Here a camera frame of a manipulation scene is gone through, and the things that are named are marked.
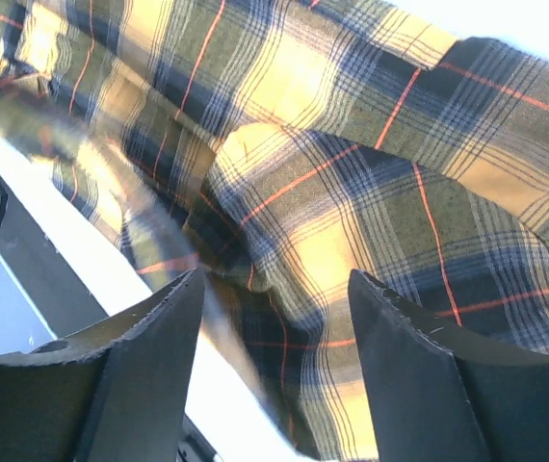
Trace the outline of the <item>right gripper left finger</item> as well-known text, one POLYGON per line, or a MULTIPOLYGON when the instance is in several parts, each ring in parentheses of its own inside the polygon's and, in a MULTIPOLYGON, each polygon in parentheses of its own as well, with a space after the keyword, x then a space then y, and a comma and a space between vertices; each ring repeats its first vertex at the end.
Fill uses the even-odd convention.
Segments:
POLYGON ((30 353, 0 355, 0 461, 172 461, 204 274, 30 353))

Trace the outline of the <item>yellow plaid long sleeve shirt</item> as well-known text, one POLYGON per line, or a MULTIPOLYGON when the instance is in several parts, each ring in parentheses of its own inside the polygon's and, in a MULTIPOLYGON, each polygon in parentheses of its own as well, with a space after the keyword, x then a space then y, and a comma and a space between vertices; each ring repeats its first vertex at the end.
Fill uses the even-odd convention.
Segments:
POLYGON ((0 136, 158 290, 202 266, 285 438, 376 460, 353 270, 549 354, 549 62, 384 1, 0 1, 0 136))

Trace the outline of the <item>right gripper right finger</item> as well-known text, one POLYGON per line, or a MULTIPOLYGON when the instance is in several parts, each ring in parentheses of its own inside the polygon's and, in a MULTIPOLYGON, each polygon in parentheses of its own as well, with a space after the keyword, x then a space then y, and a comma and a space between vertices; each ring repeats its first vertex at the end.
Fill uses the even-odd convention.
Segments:
POLYGON ((351 273, 383 461, 549 461, 549 355, 491 340, 351 273))

